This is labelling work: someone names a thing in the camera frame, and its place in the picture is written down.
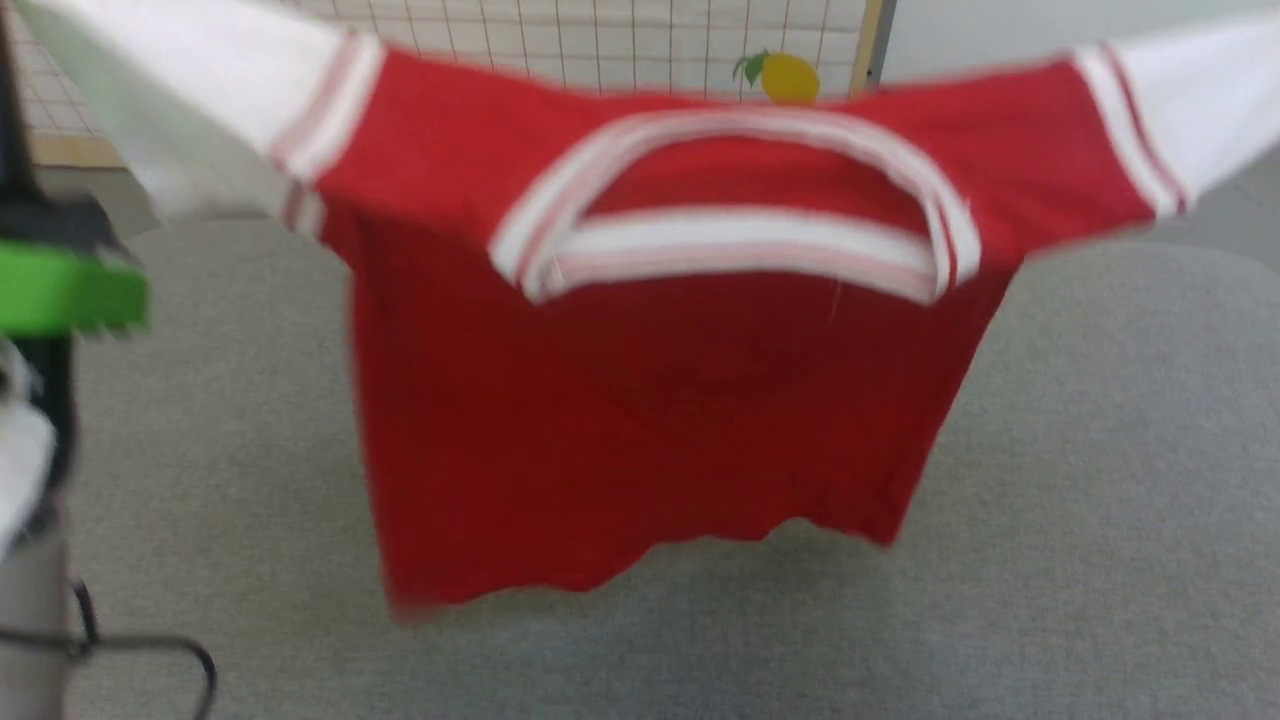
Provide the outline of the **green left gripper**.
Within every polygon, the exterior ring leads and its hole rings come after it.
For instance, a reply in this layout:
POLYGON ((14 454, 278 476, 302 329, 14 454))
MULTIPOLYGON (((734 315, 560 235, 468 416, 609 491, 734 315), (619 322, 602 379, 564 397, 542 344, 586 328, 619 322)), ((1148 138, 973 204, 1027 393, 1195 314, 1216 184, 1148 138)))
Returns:
POLYGON ((1 329, 15 337, 133 331, 148 282, 90 196, 31 197, 17 64, 1 9, 1 329))

